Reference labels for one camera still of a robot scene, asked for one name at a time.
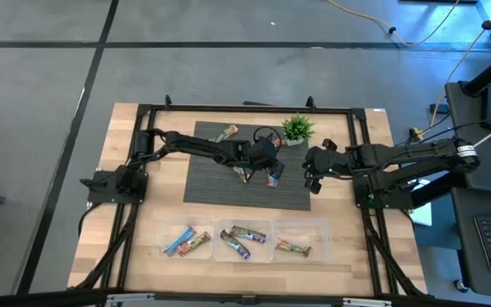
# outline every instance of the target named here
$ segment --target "gray carpet mat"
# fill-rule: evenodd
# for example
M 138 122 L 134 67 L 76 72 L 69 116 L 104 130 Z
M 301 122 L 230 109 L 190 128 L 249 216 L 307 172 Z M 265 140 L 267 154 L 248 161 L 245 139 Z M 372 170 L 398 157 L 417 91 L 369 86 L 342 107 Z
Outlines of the gray carpet mat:
M 218 136 L 231 124 L 197 122 L 194 136 L 209 139 Z M 238 132 L 229 140 L 249 140 L 258 125 L 236 125 Z M 274 127 L 282 136 L 281 127 Z M 267 136 L 270 130 L 260 130 L 258 136 Z M 248 183 L 228 167 L 212 159 L 191 156 L 188 165 L 184 202 L 213 205 L 251 206 L 274 209 L 310 210 L 309 191 L 304 187 L 304 169 L 301 168 L 308 151 L 308 142 L 283 147 L 278 160 L 285 166 L 276 188 L 267 186 L 266 171 L 257 171 Z

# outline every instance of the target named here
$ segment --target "potted plant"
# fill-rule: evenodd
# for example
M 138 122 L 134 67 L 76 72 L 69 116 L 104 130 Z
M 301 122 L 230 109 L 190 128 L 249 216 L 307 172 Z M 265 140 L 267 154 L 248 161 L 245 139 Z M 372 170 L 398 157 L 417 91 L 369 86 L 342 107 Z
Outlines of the potted plant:
M 312 131 L 312 124 L 309 118 L 300 114 L 293 115 L 291 120 L 285 120 L 283 123 L 283 134 L 287 146 L 298 145 L 309 140 L 314 132 Z

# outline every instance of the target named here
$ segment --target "wooden table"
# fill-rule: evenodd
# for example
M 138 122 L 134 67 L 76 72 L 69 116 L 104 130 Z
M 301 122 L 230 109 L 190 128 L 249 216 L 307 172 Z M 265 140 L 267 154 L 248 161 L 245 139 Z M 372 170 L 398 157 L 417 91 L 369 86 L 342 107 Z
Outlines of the wooden table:
M 99 167 L 114 170 L 125 162 L 136 119 L 137 104 L 117 103 L 109 122 Z M 366 109 L 372 143 L 393 145 L 388 119 L 383 109 Z M 193 135 L 196 120 L 250 124 L 280 125 L 292 114 L 285 113 L 156 113 L 155 126 Z M 321 145 L 324 138 L 338 144 L 339 151 L 349 146 L 346 117 L 335 114 L 310 114 L 315 133 L 310 144 Z M 361 128 L 356 123 L 358 140 Z M 183 203 L 189 155 L 172 153 L 147 164 L 149 182 L 146 199 L 140 205 L 136 232 L 130 254 L 126 290 L 182 293 L 256 293 L 303 295 L 372 296 L 365 234 L 361 213 L 355 207 L 349 181 L 325 179 L 323 189 L 311 194 L 311 211 L 275 210 L 239 206 L 214 206 Z M 82 281 L 107 249 L 113 225 L 115 205 L 103 204 L 84 220 L 69 286 Z M 386 210 L 385 220 L 394 258 L 413 281 L 426 291 L 424 276 L 409 219 L 398 210 Z M 324 217 L 332 225 L 334 260 L 330 264 L 237 264 L 209 260 L 161 259 L 153 256 L 153 221 L 167 217 L 208 216 L 223 218 L 266 219 Z M 113 263 L 110 286 L 116 284 L 119 261 Z M 384 262 L 378 255 L 382 288 L 388 292 Z

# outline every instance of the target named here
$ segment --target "plastic tray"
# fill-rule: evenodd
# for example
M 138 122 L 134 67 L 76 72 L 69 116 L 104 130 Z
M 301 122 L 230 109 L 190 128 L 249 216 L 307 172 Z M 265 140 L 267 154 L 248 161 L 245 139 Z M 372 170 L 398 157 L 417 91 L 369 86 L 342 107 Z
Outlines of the plastic tray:
M 250 258 L 247 260 L 244 260 L 237 251 L 228 246 L 225 241 L 221 240 L 221 231 L 225 229 L 227 232 L 229 232 L 234 225 L 245 229 L 256 230 L 266 235 L 266 242 L 264 243 L 243 238 L 236 238 L 240 243 L 247 247 L 251 253 Z M 216 261 L 220 262 L 269 263 L 274 255 L 274 236 L 272 231 L 272 223 L 269 221 L 231 219 L 219 220 L 215 224 L 213 256 L 215 257 Z
M 280 263 L 326 263 L 333 260 L 331 224 L 325 218 L 283 219 L 274 225 L 275 241 L 281 238 L 292 244 L 311 246 L 309 257 L 299 252 L 274 250 L 273 262 Z
M 187 225 L 196 230 L 196 234 L 194 234 L 191 239 L 207 232 L 208 235 L 210 235 L 211 240 L 202 243 L 183 257 L 179 256 L 177 252 L 171 257 L 166 256 L 163 253 L 163 250 L 183 233 Z M 153 255 L 156 258 L 207 259 L 213 254 L 213 241 L 216 238 L 213 236 L 213 221 L 208 217 L 176 217 L 172 219 L 157 220 L 154 224 L 154 231 L 155 242 Z

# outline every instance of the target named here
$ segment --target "plastic container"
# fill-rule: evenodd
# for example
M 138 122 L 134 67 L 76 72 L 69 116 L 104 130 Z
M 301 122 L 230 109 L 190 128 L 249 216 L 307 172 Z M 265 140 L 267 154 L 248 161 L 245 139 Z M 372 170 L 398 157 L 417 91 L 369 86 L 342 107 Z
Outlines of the plastic container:
M 226 230 L 228 233 L 234 226 L 255 230 L 266 235 L 266 242 L 259 243 L 244 238 L 236 238 L 250 252 L 249 259 L 243 259 L 237 251 L 221 240 L 221 231 Z M 220 262 L 241 262 L 241 263 L 269 263 L 274 255 L 274 236 L 272 232 L 272 223 L 263 220 L 231 220 L 222 219 L 215 223 L 215 238 L 213 246 L 213 256 L 216 261 Z
M 164 249 L 173 243 L 185 231 L 187 226 L 191 226 L 196 230 L 196 234 L 191 238 L 196 238 L 199 235 L 207 232 L 211 240 L 202 243 L 192 251 L 181 257 L 175 252 L 171 257 L 166 256 Z M 154 253 L 156 258 L 168 259 L 207 259 L 213 254 L 213 241 L 216 239 L 213 236 L 213 221 L 208 217 L 176 217 L 164 220 L 156 220 L 154 222 L 155 242 Z
M 282 219 L 274 224 L 274 248 L 278 238 L 300 247 L 312 247 L 309 257 L 300 252 L 274 250 L 273 262 L 327 263 L 333 256 L 331 224 L 325 218 Z

